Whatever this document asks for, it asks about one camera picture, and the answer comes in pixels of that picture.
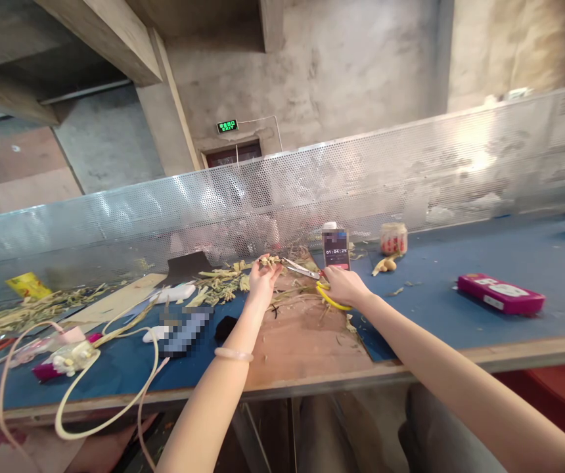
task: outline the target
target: blue table surface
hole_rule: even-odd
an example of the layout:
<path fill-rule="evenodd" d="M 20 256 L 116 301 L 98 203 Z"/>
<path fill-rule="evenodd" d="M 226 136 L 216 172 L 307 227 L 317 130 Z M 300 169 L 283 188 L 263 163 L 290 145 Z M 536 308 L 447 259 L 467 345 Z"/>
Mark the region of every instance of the blue table surface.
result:
<path fill-rule="evenodd" d="M 353 261 L 353 270 L 381 296 L 404 287 L 398 296 L 386 298 L 389 303 L 457 349 L 565 336 L 564 221 L 565 215 L 506 217 L 411 234 L 409 251 L 394 273 L 371 276 L 374 265 L 382 258 L 372 244 L 367 257 Z M 323 265 L 321 258 L 317 262 Z M 535 319 L 505 316 L 452 290 L 457 277 L 466 273 L 487 273 L 545 294 L 543 313 Z M 406 281 L 422 284 L 408 287 Z M 150 391 L 193 387 L 214 357 L 217 324 L 226 315 L 238 317 L 244 301 L 245 295 L 241 294 L 232 303 L 218 305 L 194 349 L 188 356 L 170 361 Z M 156 306 L 144 325 L 157 325 L 163 309 Z M 353 314 L 353 323 L 373 359 L 394 358 L 374 328 L 360 314 Z M 142 343 L 141 338 L 142 334 L 137 334 L 101 347 L 101 357 L 73 391 L 70 401 L 137 393 L 149 376 L 153 360 L 152 345 Z M 38 384 L 30 369 L 44 358 L 42 355 L 10 371 L 5 409 L 59 403 L 70 379 L 63 376 Z"/>

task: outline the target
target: hand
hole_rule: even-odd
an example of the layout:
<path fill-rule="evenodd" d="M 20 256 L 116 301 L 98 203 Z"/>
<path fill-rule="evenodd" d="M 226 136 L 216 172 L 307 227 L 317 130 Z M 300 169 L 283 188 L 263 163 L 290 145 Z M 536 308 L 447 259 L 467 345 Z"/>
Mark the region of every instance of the hand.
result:
<path fill-rule="evenodd" d="M 327 266 L 324 274 L 330 283 L 330 290 L 326 293 L 339 304 L 359 307 L 359 302 L 363 298 L 372 295 L 359 275 L 353 271 L 346 271 L 337 266 Z"/>
<path fill-rule="evenodd" d="M 252 266 L 248 302 L 255 301 L 266 304 L 267 306 L 271 302 L 271 297 L 274 293 L 274 284 L 276 284 L 278 276 L 283 271 L 283 265 L 278 264 L 276 265 L 276 268 L 271 268 L 269 266 L 262 267 L 260 259 L 263 256 L 260 256 Z"/>

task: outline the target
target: green exit sign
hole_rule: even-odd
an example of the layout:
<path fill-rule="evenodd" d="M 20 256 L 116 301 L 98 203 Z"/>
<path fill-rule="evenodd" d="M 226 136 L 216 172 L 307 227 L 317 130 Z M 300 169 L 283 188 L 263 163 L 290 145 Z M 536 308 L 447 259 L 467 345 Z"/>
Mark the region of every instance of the green exit sign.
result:
<path fill-rule="evenodd" d="M 217 133 L 225 133 L 226 131 L 234 131 L 236 129 L 238 129 L 236 120 L 229 120 L 228 122 L 217 124 Z"/>

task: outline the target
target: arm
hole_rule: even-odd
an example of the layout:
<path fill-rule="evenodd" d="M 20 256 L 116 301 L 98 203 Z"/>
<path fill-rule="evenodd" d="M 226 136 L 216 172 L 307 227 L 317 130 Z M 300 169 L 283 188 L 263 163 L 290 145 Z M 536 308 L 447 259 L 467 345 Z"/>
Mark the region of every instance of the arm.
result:
<path fill-rule="evenodd" d="M 356 273 L 327 267 L 330 296 L 356 307 L 401 362 L 509 472 L 565 471 L 565 433 L 475 363 L 375 296 Z"/>
<path fill-rule="evenodd" d="M 260 268 L 250 273 L 250 295 L 223 346 L 251 353 L 271 302 L 274 284 L 283 270 Z M 250 364 L 216 357 L 191 394 L 158 462 L 158 473 L 212 472 L 232 415 L 245 387 Z"/>

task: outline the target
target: doorway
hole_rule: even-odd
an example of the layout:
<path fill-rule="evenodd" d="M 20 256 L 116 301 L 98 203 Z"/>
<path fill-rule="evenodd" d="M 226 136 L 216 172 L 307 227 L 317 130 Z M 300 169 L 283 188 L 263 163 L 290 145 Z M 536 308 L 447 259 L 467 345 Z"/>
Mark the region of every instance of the doorway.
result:
<path fill-rule="evenodd" d="M 261 153 L 261 143 L 258 140 L 204 153 L 206 155 L 206 162 L 209 168 L 215 168 L 217 166 L 223 166 L 224 164 L 232 164 L 241 161 L 249 161 L 263 156 Z"/>

